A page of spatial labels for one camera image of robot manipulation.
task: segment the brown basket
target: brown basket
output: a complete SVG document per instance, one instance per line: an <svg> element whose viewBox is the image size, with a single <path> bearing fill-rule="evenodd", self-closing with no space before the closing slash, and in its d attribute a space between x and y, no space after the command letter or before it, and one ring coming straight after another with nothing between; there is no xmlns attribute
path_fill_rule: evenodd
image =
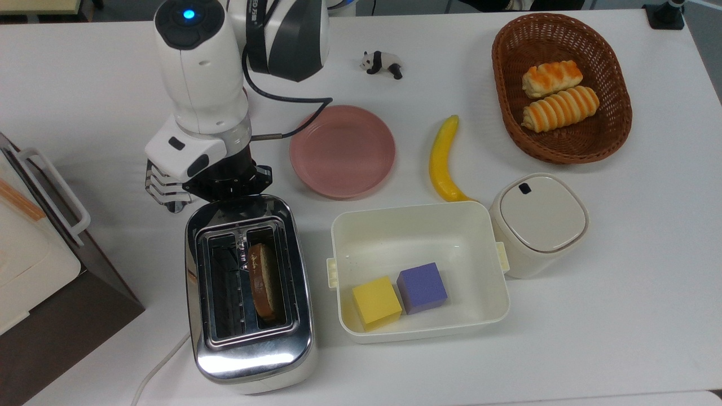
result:
<svg viewBox="0 0 722 406"><path fill-rule="evenodd" d="M522 75L531 66L570 59L584 75L581 85L599 97L596 114L538 134L522 127L523 109L534 101L521 89ZM632 105L619 62L601 35L583 22L550 13L519 17L497 34L492 62L506 129L530 156L549 163L595 162L616 152L627 139Z"/></svg>

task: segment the bread roll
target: bread roll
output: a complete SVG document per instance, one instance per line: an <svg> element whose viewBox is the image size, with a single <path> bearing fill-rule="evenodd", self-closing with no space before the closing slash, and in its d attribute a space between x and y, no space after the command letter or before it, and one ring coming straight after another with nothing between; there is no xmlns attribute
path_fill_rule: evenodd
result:
<svg viewBox="0 0 722 406"><path fill-rule="evenodd" d="M551 131L593 116L598 107L594 90L577 86L526 106L521 125L534 132Z"/></svg>
<svg viewBox="0 0 722 406"><path fill-rule="evenodd" d="M552 62L529 68L521 77L521 88L528 97L539 99L579 85L582 78L574 61Z"/></svg>
<svg viewBox="0 0 722 406"><path fill-rule="evenodd" d="M284 322L276 253L266 244L253 244L248 249L248 274L256 313L268 324Z"/></svg>

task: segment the panda figurine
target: panda figurine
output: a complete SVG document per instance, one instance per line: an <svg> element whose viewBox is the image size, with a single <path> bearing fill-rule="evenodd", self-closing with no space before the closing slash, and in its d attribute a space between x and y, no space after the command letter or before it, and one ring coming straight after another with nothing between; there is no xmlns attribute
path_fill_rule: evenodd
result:
<svg viewBox="0 0 722 406"><path fill-rule="evenodd" d="M366 69L366 73L374 74L384 68L393 74L393 78L398 80L401 75L401 59L392 53L376 51L367 53L364 51L361 67Z"/></svg>

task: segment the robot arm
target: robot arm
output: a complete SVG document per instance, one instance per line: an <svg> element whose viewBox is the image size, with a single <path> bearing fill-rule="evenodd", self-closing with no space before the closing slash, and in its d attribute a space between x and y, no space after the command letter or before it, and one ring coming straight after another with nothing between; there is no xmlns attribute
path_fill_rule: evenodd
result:
<svg viewBox="0 0 722 406"><path fill-rule="evenodd" d="M155 15L155 39L173 115L145 148L146 190L168 204L182 185L211 202L257 194L271 183L251 159L251 123L243 90L242 50L251 68L295 81L328 56L324 0L167 0Z"/></svg>

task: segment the foam block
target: foam block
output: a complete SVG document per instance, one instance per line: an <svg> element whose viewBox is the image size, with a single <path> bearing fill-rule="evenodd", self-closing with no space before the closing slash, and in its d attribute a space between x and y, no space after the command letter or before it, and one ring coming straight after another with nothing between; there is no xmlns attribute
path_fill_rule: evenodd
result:
<svg viewBox="0 0 722 406"><path fill-rule="evenodd" d="M388 276L353 288L353 296L366 332L396 321L401 316L401 304Z"/></svg>
<svg viewBox="0 0 722 406"><path fill-rule="evenodd" d="M401 271L396 286L406 314L441 306L448 297L435 262Z"/></svg>

